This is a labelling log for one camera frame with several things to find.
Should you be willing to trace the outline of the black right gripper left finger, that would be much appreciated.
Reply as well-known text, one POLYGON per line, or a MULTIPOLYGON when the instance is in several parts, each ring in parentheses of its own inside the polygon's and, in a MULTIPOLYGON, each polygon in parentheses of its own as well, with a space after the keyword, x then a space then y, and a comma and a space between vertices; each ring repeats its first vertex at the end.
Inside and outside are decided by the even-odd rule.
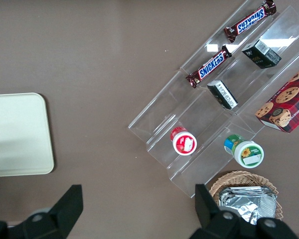
POLYGON ((53 207, 40 209, 15 226, 0 221, 0 239, 66 239, 82 212, 82 186, 72 185, 53 207))

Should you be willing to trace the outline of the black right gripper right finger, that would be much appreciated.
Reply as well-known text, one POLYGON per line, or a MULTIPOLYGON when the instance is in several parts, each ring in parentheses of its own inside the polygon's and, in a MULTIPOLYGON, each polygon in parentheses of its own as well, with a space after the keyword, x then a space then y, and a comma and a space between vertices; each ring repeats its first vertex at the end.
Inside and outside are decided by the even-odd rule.
POLYGON ((195 210, 201 227, 191 239, 297 239, 298 236, 284 222, 260 218, 256 225, 237 214, 221 210, 204 184, 195 185, 195 210))

